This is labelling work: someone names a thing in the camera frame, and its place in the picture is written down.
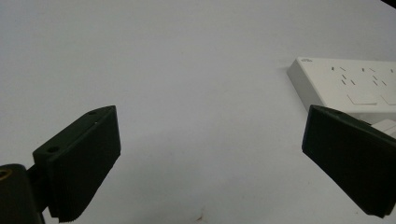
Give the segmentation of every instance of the screw hole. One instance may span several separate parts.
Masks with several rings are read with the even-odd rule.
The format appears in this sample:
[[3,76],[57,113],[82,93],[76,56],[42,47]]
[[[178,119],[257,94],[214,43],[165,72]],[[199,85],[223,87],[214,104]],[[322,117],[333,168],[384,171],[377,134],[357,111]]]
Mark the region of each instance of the screw hole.
[[0,181],[6,179],[12,174],[12,170],[0,170]]
[[47,151],[48,151],[49,153],[54,153],[54,152],[59,151],[59,147],[50,147],[49,149],[47,149]]

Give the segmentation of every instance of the power strip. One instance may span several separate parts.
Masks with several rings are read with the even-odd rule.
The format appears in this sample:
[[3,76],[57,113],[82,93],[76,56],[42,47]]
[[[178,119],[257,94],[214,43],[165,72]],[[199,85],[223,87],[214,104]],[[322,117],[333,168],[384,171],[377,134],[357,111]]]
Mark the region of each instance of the power strip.
[[396,63],[298,57],[288,75],[305,108],[323,105],[368,123],[396,120]]

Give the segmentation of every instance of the white power strip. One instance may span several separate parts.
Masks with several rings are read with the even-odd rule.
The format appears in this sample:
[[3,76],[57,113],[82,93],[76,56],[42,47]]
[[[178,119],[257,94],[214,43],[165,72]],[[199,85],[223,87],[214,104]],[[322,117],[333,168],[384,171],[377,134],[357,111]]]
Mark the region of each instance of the white power strip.
[[298,57],[288,75],[307,110],[323,105],[368,123],[396,120],[396,63]]

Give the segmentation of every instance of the electrical outlet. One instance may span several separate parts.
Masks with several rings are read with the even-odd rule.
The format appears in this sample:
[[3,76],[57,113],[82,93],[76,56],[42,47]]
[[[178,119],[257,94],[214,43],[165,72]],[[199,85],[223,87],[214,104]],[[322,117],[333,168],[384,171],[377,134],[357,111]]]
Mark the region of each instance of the electrical outlet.
[[396,63],[298,57],[288,75],[306,110],[323,105],[368,123],[396,120]]

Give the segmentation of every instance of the white background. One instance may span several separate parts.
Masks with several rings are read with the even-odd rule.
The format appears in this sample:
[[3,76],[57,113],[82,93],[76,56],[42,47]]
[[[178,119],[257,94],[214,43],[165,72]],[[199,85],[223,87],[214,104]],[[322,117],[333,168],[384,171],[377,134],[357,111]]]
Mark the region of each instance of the white background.
[[121,156],[76,224],[396,223],[365,215],[302,152],[297,56],[395,61],[396,10],[2,0],[0,164],[32,166],[69,123],[116,105]]

